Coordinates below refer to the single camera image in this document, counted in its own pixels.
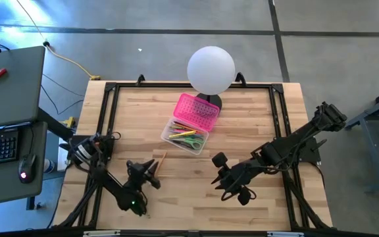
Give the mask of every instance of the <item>wooden tabletop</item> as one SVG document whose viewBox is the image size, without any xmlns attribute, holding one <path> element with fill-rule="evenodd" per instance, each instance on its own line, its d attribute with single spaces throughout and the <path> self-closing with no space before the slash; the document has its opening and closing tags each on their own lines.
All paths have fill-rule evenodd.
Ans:
<svg viewBox="0 0 379 237">
<path fill-rule="evenodd" d="M 91 81 L 77 134 L 93 135 L 105 88 L 104 81 Z M 301 86 L 283 83 L 292 131 L 308 122 Z M 200 155 L 161 140 L 164 126 L 172 116 L 181 93 L 197 95 L 192 88 L 121 88 L 114 122 L 115 132 L 122 134 L 116 141 L 109 171 L 120 182 L 125 182 L 126 161 L 144 162 L 160 160 L 168 154 L 158 176 L 161 188 L 143 186 L 148 198 L 148 213 L 139 217 L 132 211 L 122 211 L 115 198 L 103 190 L 98 229 L 151 229 L 151 230 L 289 230 L 288 212 L 282 175 L 260 174 L 249 187 L 257 199 L 241 206 L 236 197 L 221 201 L 223 190 L 215 190 L 211 182 L 218 169 L 211 158 L 223 151 L 229 165 L 250 158 L 249 153 L 275 137 L 267 90 L 228 89 L 220 94 L 223 106 L 215 127 Z M 278 112 L 281 115 L 276 96 Z M 103 132 L 106 131 L 110 104 L 109 98 Z M 320 218 L 332 225 L 321 175 L 310 164 L 300 164 L 301 182 L 305 198 Z M 87 174 L 75 167 L 67 170 L 54 224 L 66 219 L 83 195 Z M 91 216 L 91 199 L 87 221 Z M 299 206 L 294 198 L 297 220 Z"/>
</svg>

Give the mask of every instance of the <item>concrete floor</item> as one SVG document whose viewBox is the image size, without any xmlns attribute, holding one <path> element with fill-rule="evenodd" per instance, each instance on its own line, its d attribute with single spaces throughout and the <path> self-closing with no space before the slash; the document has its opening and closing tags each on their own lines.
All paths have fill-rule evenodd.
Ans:
<svg viewBox="0 0 379 237">
<path fill-rule="evenodd" d="M 79 61 L 104 80 L 136 80 L 139 74 L 147 80 L 186 80 L 191 54 L 200 47 L 217 45 L 233 56 L 237 70 L 248 81 L 283 81 L 282 55 L 279 61 L 275 37 L 260 34 L 274 29 L 267 0 L 21 2 L 39 26 L 64 32 L 43 33 L 58 53 Z M 355 32 L 379 32 L 379 0 L 274 2 L 280 30 L 353 32 L 352 36 Z M 29 28 L 22 26 L 32 23 L 16 1 L 0 0 L 0 43 L 10 48 L 41 45 L 40 36 L 25 32 Z M 84 34 L 73 34 L 68 28 L 85 30 Z M 96 28 L 102 33 L 114 28 L 239 30 L 241 34 L 85 34 L 86 29 Z M 301 83 L 310 115 L 327 101 L 351 118 L 379 95 L 379 37 L 282 36 L 282 47 L 289 79 Z M 87 75 L 49 53 L 44 72 L 76 93 L 85 93 Z M 43 86 L 60 110 L 81 99 L 46 78 Z M 59 120 L 80 115 L 81 104 L 56 115 L 44 94 L 39 105 Z M 322 133 L 319 138 L 328 139 L 320 153 L 334 226 L 379 234 L 379 194 L 363 192 L 374 177 L 361 129 Z M 25 200 L 0 204 L 0 219 L 8 217 L 0 222 L 0 231 L 47 226 L 59 194 L 59 180 L 43 184 L 39 198 L 52 203 L 50 207 L 28 212 L 23 220 L 16 217 L 20 211 L 26 213 Z"/>
</svg>

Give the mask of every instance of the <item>white ball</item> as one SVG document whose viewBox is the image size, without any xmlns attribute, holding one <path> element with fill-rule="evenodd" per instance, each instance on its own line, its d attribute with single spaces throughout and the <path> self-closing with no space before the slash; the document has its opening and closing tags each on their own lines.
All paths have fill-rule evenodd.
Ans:
<svg viewBox="0 0 379 237">
<path fill-rule="evenodd" d="M 205 95 L 217 95 L 235 80 L 235 63 L 224 49 L 208 46 L 195 52 L 188 62 L 191 85 Z"/>
</svg>

